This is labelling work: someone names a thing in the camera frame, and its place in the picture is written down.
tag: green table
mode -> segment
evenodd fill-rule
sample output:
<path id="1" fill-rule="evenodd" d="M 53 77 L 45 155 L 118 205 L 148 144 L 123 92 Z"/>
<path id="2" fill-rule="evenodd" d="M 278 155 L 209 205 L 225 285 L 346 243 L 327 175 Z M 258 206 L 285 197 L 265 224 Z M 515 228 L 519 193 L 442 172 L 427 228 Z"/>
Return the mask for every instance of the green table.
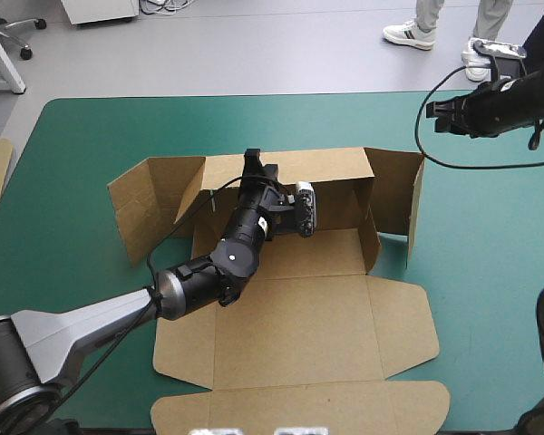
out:
<path id="1" fill-rule="evenodd" d="M 441 93 L 439 99 L 449 93 Z M 414 150 L 422 92 L 57 100 L 36 124 L 0 202 L 0 314 L 65 311 L 149 282 L 131 268 L 108 182 L 148 156 L 371 146 Z M 461 163 L 544 160 L 529 130 L 496 140 L 432 133 L 423 142 Z M 452 393 L 446 429 L 497 429 L 541 398 L 534 319 L 544 285 L 544 169 L 479 172 L 428 164 L 417 244 L 384 238 L 373 273 L 423 285 L 442 352 L 397 379 L 439 380 Z M 188 240 L 163 246 L 164 266 Z M 197 387 L 155 373 L 154 324 L 142 327 L 59 415 L 90 426 L 148 426 L 153 402 Z"/>

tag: cardboard box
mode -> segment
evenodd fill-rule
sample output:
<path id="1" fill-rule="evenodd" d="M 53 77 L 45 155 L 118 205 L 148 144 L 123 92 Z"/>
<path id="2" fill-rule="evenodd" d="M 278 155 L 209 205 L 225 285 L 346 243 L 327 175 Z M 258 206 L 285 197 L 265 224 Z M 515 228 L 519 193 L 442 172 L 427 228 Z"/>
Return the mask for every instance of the cardboard box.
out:
<path id="1" fill-rule="evenodd" d="M 160 435 L 202 427 L 272 434 L 326 426 L 332 434 L 432 435 L 449 409 L 438 382 L 386 379 L 439 352 L 426 293 L 368 276 L 377 231 L 413 246 L 423 158 L 417 153 L 334 149 L 263 153 L 279 180 L 313 183 L 318 230 L 266 242 L 242 297 L 159 321 L 158 372 L 212 392 L 164 398 L 153 407 Z M 241 174 L 242 156 L 146 159 L 109 186 L 129 257 L 139 261 L 209 192 Z M 193 256 L 210 252 L 237 186 L 225 189 L 180 235 Z"/>

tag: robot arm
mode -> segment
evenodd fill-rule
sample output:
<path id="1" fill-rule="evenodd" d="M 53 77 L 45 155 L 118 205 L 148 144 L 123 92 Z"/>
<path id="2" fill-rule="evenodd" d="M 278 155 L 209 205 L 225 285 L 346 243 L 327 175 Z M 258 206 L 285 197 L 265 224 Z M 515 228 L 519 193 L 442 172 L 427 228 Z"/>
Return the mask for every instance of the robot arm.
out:
<path id="1" fill-rule="evenodd" d="M 430 102 L 426 114 L 437 118 L 435 131 L 493 138 L 520 127 L 538 128 L 544 120 L 544 67 L 526 75 L 526 54 L 517 45 L 479 40 L 474 49 L 488 59 L 491 81 L 467 95 Z M 532 150 L 537 138 L 529 145 Z"/>
<path id="2" fill-rule="evenodd" d="M 259 150 L 247 150 L 238 204 L 213 252 L 160 271 L 157 289 L 63 314 L 24 310 L 0 317 L 0 435 L 24 434 L 49 415 L 61 390 L 78 382 L 85 356 L 138 319 L 175 320 L 215 301 L 230 305 L 256 273 L 266 240 L 282 233 L 312 236 L 312 186 L 297 183 L 294 195 L 282 188 L 277 165 L 262 166 Z"/>

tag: gray floor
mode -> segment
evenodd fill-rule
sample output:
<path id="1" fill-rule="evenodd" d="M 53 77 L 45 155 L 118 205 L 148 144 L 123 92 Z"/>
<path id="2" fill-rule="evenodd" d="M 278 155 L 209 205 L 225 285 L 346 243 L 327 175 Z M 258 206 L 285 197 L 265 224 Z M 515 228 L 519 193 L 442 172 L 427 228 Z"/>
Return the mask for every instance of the gray floor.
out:
<path id="1" fill-rule="evenodd" d="M 381 39 L 382 27 L 413 16 L 413 0 L 198 0 L 172 17 L 89 28 L 71 26 L 60 0 L 0 0 L 10 20 L 49 23 L 23 33 L 32 60 L 8 47 L 28 90 L 0 95 L 0 131 L 17 159 L 55 98 L 429 89 L 461 64 L 476 4 L 448 0 L 435 49 L 420 52 Z M 523 42 L 543 11 L 544 1 L 516 2 L 500 39 Z M 460 76 L 448 87 L 472 84 Z"/>

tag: chair wheel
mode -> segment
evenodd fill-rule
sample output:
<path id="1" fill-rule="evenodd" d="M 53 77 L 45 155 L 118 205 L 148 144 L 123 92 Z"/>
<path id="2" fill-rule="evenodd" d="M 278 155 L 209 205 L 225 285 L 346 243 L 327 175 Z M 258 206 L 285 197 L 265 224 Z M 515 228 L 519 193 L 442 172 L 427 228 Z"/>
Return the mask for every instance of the chair wheel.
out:
<path id="1" fill-rule="evenodd" d="M 46 28 L 46 21 L 40 18 L 34 22 L 34 27 L 36 27 L 38 30 L 43 30 Z"/>
<path id="2" fill-rule="evenodd" d="M 27 61 L 28 59 L 33 57 L 33 51 L 31 49 L 29 49 L 29 48 L 23 48 L 23 49 L 20 50 L 20 57 L 24 61 Z"/>

